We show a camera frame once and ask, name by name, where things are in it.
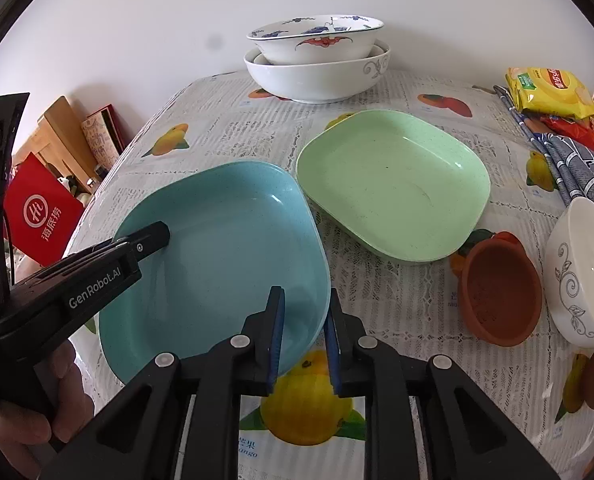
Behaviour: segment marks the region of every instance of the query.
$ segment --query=white wall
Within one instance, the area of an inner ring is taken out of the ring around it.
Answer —
[[[192,80],[244,69],[249,30],[326,12],[382,19],[392,68],[490,86],[552,66],[594,88],[594,29],[569,0],[35,0],[0,45],[0,94],[31,92],[17,145],[61,94],[112,102],[133,136]]]

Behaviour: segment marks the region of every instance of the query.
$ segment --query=tablecloth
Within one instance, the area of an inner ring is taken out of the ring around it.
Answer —
[[[531,146],[494,92],[395,70],[372,89],[328,105],[281,100],[258,88],[248,73],[235,72],[197,80],[174,95],[106,177],[68,251],[113,236],[146,195],[198,171],[255,158],[294,174],[302,147],[331,120],[348,112],[388,108],[436,125],[477,153],[491,180],[490,199],[477,228],[515,234],[541,275],[548,235],[565,206],[556,190],[541,189],[533,184],[538,179],[529,178]],[[155,142],[177,124],[187,124],[187,148],[181,144],[154,155]],[[584,406],[558,423],[555,415],[575,353],[590,352],[563,339],[545,304],[525,342],[513,348],[488,344],[462,322],[458,280],[447,258],[419,266],[384,259],[314,206],[312,211],[345,312],[359,316],[368,333],[400,354],[421,359],[437,353],[451,356],[562,478],[581,478],[594,453],[594,411]],[[100,409],[122,384],[108,367],[97,335],[82,328],[72,341],[86,388]],[[258,405],[257,399],[245,399],[242,416]],[[363,442],[333,437],[306,448],[280,442],[267,431],[241,434],[247,449],[240,449],[239,474],[246,480],[297,480],[312,478],[314,471],[322,478],[362,478]],[[418,451],[421,460],[421,444]]]

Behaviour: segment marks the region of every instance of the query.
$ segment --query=blue and white porcelain bowl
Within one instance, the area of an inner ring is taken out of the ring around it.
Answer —
[[[367,57],[381,27],[374,18],[326,14],[269,23],[247,38],[273,65],[331,63]]]

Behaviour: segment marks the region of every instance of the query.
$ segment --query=orange fruit print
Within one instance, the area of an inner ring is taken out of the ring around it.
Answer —
[[[277,97],[280,101],[290,101],[286,97],[279,97],[279,95],[271,94],[267,92],[263,88],[258,88],[257,90],[253,90],[250,94],[248,94],[248,98],[250,99],[264,99],[266,97]]]
[[[460,116],[472,117],[470,107],[464,101],[455,99],[454,97],[444,97],[438,94],[419,94],[417,99],[423,102],[423,104],[435,108],[448,108]]]

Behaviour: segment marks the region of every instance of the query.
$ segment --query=blue checkered cloth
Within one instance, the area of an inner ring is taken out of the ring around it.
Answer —
[[[494,91],[517,121],[526,138],[546,157],[566,206],[577,196],[585,196],[594,202],[594,151],[570,137],[533,133],[525,124],[526,117],[514,107],[507,90],[501,86],[494,86]]]

